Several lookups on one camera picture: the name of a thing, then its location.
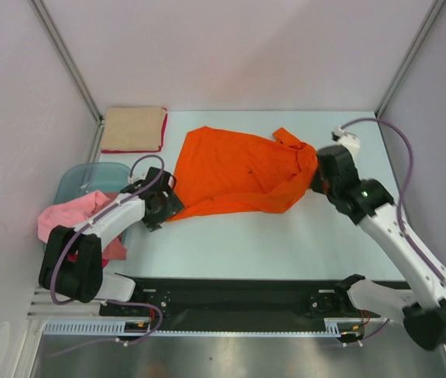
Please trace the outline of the orange t shirt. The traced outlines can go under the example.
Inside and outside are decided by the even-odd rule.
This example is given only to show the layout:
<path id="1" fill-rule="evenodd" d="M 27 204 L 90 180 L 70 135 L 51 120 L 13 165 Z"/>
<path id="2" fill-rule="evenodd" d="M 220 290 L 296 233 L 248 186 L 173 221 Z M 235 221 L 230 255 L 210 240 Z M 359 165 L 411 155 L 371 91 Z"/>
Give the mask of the orange t shirt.
<path id="1" fill-rule="evenodd" d="M 184 209 L 174 221 L 229 213 L 284 213 L 310 188 L 316 150 L 284 128 L 272 139 L 198 128 L 177 159 L 174 191 Z"/>

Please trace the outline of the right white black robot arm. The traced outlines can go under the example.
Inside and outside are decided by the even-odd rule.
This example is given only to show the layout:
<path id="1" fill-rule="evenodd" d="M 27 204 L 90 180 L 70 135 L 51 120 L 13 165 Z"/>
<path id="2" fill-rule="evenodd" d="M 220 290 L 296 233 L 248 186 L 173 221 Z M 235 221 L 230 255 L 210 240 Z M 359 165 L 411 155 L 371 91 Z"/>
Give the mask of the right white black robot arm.
<path id="1" fill-rule="evenodd" d="M 404 326 L 424 350 L 446 342 L 446 268 L 415 234 L 397 220 L 393 197 L 377 180 L 359 179 L 351 151 L 340 144 L 318 150 L 313 190 L 324 194 L 385 252 L 408 290 L 391 289 L 354 274 L 339 282 L 336 310 L 352 316 L 368 310 Z"/>

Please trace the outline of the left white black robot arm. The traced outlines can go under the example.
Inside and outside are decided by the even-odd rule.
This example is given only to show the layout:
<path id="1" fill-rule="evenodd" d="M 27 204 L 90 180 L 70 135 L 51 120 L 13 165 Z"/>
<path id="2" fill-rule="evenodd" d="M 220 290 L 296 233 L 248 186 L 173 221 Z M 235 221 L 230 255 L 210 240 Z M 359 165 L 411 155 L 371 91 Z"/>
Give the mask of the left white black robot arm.
<path id="1" fill-rule="evenodd" d="M 39 284 L 52 301 L 117 302 L 127 314 L 139 313 L 145 296 L 133 279 L 104 272 L 103 252 L 131 225 L 141 222 L 153 232 L 179 213 L 184 205 L 174 189 L 177 178 L 159 168 L 149 168 L 142 180 L 124 187 L 111 203 L 89 220 L 73 227 L 58 225 L 50 232 L 39 273 Z"/>

